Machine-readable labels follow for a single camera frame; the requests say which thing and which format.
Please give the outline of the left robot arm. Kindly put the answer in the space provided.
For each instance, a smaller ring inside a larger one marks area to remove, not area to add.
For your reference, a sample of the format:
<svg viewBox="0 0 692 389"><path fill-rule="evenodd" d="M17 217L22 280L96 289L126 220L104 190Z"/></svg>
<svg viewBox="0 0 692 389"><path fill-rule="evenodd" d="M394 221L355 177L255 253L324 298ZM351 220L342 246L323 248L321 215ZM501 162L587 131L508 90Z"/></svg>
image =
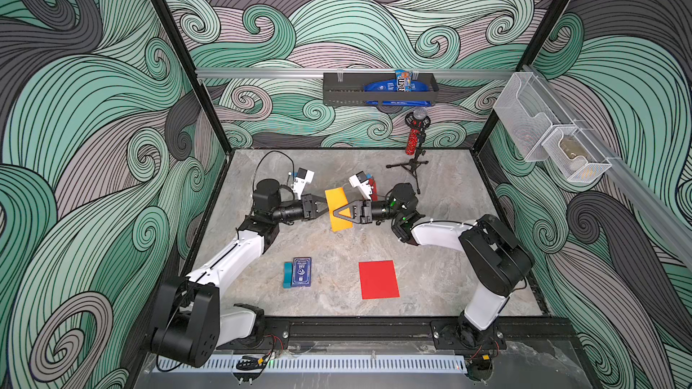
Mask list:
<svg viewBox="0 0 692 389"><path fill-rule="evenodd" d="M232 240L201 267L160 287L145 338L150 353L201 367L218 347L233 341L263 344L263 309L236 304L223 313L221 299L245 268L270 248L281 225L311 221L327 212L324 197L300 194L284 201L283 188L275 179L261 180L253 190L250 213Z"/></svg>

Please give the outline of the orange square paper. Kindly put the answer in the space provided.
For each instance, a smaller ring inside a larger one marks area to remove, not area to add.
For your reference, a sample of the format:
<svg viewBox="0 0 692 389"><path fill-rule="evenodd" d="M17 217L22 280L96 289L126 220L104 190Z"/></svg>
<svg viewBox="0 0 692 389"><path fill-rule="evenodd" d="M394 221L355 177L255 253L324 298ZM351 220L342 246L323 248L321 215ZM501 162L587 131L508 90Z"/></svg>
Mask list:
<svg viewBox="0 0 692 389"><path fill-rule="evenodd" d="M350 221L351 212L348 208L343 207L348 205L349 201L342 187L329 189L325 191L325 198L329 209L329 217L331 229L333 232L342 232L353 227ZM344 213L346 220L336 216L335 214Z"/></svg>

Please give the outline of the red square paper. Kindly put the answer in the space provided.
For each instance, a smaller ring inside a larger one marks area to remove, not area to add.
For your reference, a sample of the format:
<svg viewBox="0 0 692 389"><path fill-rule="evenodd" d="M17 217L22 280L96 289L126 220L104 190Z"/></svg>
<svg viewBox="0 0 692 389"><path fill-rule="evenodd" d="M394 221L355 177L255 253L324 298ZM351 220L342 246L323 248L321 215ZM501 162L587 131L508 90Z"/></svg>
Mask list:
<svg viewBox="0 0 692 389"><path fill-rule="evenodd" d="M371 175L368 176L368 184L369 184L369 188L371 189L371 200L372 201L378 201L377 184L376 184L375 179Z"/></svg>
<svg viewBox="0 0 692 389"><path fill-rule="evenodd" d="M359 273L363 300L400 297L393 260L360 262Z"/></svg>

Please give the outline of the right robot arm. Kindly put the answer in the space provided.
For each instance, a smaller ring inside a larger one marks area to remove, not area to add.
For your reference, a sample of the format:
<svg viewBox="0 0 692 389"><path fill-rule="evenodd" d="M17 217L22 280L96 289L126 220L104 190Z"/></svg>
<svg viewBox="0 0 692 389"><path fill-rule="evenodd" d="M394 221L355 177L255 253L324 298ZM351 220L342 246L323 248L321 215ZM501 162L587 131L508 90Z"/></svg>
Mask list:
<svg viewBox="0 0 692 389"><path fill-rule="evenodd" d="M464 349L498 347L496 320L517 285L526 279L534 257L509 227L492 214L473 222L427 220L417 210L409 183L395 185L386 196L335 204L331 215L355 224L390 222L399 241L461 251L474 270L478 285L452 333Z"/></svg>

